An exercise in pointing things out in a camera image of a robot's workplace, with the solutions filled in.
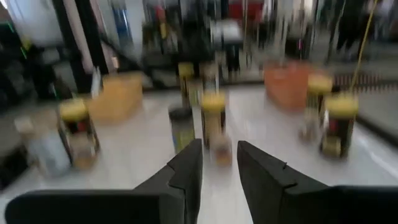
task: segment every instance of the wall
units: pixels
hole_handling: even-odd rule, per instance
[[[37,45],[62,42],[51,0],[7,0],[7,5],[20,35]]]
[[[134,49],[132,54],[141,57],[142,54],[142,22],[145,21],[144,6],[141,0],[126,0],[127,20],[130,25]]]
[[[112,13],[112,8],[109,0],[96,0],[96,3],[101,12],[101,17],[103,21],[104,31],[106,35],[114,42],[119,43],[118,32],[116,30],[116,25]]]

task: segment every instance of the tabletop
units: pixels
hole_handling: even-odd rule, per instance
[[[354,127],[349,156],[331,159],[316,144],[299,139],[302,114],[288,114],[267,98],[263,86],[226,90],[226,133],[233,164],[217,167],[203,151],[203,180],[198,223],[252,223],[239,179],[236,148],[245,140],[327,185],[397,185],[398,151],[359,125]],[[85,172],[54,179],[35,169],[26,172],[0,196],[0,210],[14,197],[37,189],[133,189],[175,155],[168,108],[181,102],[177,92],[149,93],[133,118],[117,126],[98,126],[101,153]],[[193,109],[196,138],[201,138],[200,110]]]

